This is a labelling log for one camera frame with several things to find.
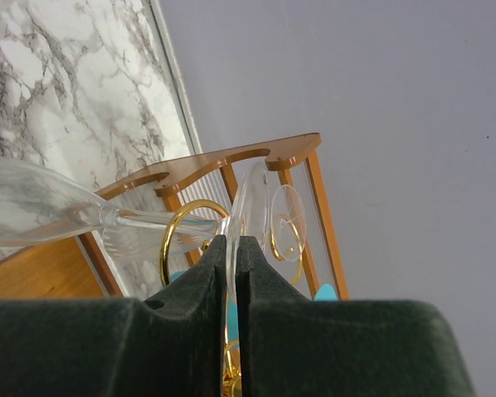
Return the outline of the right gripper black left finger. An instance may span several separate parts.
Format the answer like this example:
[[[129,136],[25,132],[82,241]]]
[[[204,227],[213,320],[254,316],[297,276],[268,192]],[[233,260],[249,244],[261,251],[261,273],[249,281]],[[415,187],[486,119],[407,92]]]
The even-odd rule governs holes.
[[[219,396],[226,245],[147,300],[0,300],[0,396]]]

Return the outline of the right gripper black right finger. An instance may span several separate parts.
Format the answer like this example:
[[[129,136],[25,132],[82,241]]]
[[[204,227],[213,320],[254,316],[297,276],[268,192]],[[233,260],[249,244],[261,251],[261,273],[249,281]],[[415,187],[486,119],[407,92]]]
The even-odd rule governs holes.
[[[253,237],[237,252],[246,396],[472,396],[450,324],[413,300],[312,301]]]

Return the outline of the clear ribbed wine glass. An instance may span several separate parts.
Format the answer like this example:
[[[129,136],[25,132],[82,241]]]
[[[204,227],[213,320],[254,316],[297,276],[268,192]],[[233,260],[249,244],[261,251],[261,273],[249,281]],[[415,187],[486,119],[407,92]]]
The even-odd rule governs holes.
[[[147,217],[103,230],[103,246],[113,260],[151,261],[160,253],[161,243],[168,233],[173,214],[162,214],[161,220]],[[278,187],[265,205],[255,196],[255,186],[249,184],[237,209],[223,219],[204,219],[191,214],[173,230],[169,252],[180,254],[200,247],[205,241],[223,234],[229,242],[241,236],[253,236],[262,249],[270,249],[279,261],[296,261],[303,253],[307,240],[307,225],[303,203],[297,190],[285,184]]]

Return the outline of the wooden rack base board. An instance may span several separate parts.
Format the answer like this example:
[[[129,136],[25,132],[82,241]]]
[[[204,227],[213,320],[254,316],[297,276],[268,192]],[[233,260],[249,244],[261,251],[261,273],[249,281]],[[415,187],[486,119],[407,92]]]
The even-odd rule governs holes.
[[[0,263],[0,299],[76,299],[104,295],[73,238],[27,248]]]

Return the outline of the wooden shelf rack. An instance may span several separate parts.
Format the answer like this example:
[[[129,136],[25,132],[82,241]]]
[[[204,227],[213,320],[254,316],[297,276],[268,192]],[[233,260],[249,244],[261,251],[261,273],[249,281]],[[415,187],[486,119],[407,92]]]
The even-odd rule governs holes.
[[[97,191],[106,200],[135,193],[145,186],[152,195],[150,202],[163,204],[174,212],[184,205],[182,197],[192,189],[214,192],[231,205],[239,189],[241,178],[234,171],[238,161],[260,158],[267,170],[279,178],[281,184],[296,189],[306,187],[302,199],[314,224],[322,236],[321,252],[327,256],[327,266],[340,299],[349,298],[336,230],[334,228],[317,148],[322,138],[317,133],[259,142],[251,145],[190,155],[148,165]]]

